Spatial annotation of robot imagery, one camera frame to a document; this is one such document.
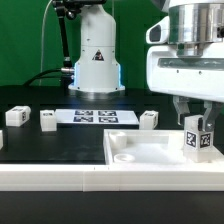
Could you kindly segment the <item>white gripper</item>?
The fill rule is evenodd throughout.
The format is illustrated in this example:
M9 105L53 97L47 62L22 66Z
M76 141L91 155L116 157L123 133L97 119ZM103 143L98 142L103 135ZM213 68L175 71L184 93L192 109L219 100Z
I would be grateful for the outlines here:
M183 126L189 98L204 102L202 129L212 132L224 103L224 43L208 44L201 57L180 58L174 46L154 46L147 53L147 84L154 92L177 95L173 104Z

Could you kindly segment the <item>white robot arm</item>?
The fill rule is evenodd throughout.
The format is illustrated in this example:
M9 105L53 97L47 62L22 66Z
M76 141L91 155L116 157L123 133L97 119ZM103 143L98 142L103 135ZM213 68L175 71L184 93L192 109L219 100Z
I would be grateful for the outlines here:
M173 96L180 124L190 115L188 100L203 100L199 128L210 132L224 105L224 0L151 1L167 16L146 32L147 84ZM86 1L81 16L81 55L71 88L114 92L120 84L114 21L97 1Z

